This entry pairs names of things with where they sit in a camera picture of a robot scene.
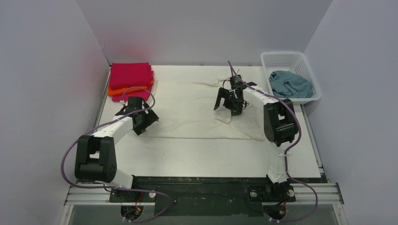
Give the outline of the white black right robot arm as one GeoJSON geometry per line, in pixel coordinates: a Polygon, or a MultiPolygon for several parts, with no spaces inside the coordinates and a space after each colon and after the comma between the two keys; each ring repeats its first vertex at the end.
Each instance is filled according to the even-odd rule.
{"type": "Polygon", "coordinates": [[[256,83],[244,82],[240,75],[231,76],[228,82],[230,88],[218,89],[215,111],[223,106],[230,111],[231,117],[240,116],[247,106],[253,106],[262,115],[260,125],[264,136],[278,148],[283,143],[292,143],[296,134],[301,137],[301,128],[290,99],[276,98],[256,83]]]}

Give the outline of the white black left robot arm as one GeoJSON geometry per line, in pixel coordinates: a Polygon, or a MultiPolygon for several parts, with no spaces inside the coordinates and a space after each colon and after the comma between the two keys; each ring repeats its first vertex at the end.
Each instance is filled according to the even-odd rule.
{"type": "Polygon", "coordinates": [[[133,184],[133,175],[118,169],[115,146],[130,131],[140,135],[158,120],[157,114],[143,98],[129,97],[111,122],[91,135],[79,137],[76,179],[122,188],[121,194],[127,201],[137,200],[140,188],[133,184]]]}

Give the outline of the white t shirt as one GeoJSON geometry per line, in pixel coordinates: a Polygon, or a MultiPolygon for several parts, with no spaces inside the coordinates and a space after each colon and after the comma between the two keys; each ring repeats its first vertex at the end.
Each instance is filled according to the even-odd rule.
{"type": "Polygon", "coordinates": [[[150,125],[144,137],[184,139],[246,139],[264,141],[262,112],[248,105],[241,115],[214,110],[218,89],[230,73],[183,72],[179,78],[158,78],[155,82],[154,112],[159,121],[150,125]]]}

